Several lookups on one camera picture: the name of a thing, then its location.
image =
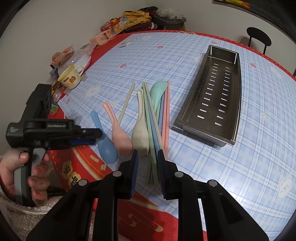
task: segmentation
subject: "black handle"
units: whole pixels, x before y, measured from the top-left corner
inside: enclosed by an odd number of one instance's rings
[[[29,161],[23,167],[19,167],[15,170],[15,201],[22,206],[34,207],[35,203],[32,198],[32,189],[28,185],[28,177],[31,176],[32,172],[33,149],[23,148],[22,150],[29,153]]]

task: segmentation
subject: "cartoon bear print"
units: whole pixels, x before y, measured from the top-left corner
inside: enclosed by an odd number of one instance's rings
[[[101,86],[96,86],[96,87],[92,87],[90,88],[87,93],[86,93],[86,97],[91,97],[94,96],[95,94],[97,94],[99,91],[101,90]]]
[[[286,180],[282,179],[279,183],[279,199],[284,198],[290,191],[292,186],[291,174],[288,174]]]

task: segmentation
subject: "chair backrest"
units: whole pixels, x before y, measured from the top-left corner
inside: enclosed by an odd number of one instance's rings
[[[264,33],[262,30],[254,28],[254,27],[249,27],[247,28],[247,33],[250,36],[250,40],[249,40],[249,47],[251,44],[251,39],[257,39],[260,42],[264,43],[265,47],[264,47],[264,52],[263,54],[265,54],[266,51],[266,46],[270,46],[271,45],[271,39],[268,37],[268,35],[266,33]]]

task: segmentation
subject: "mint green plastic spoon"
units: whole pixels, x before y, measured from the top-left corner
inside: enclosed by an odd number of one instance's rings
[[[167,87],[168,83],[166,81],[157,81],[150,90],[150,96],[152,99],[153,109],[155,113],[157,112],[157,107],[159,106],[161,97]]]

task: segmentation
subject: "human hand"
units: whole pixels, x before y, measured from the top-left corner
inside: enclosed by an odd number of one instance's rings
[[[0,157],[0,184],[5,194],[15,200],[14,171],[23,166],[29,160],[29,153],[18,149],[9,149]],[[28,178],[28,185],[33,188],[33,200],[42,205],[47,200],[46,189],[50,185],[49,180],[49,155],[46,153],[43,161],[33,167],[34,176]]]

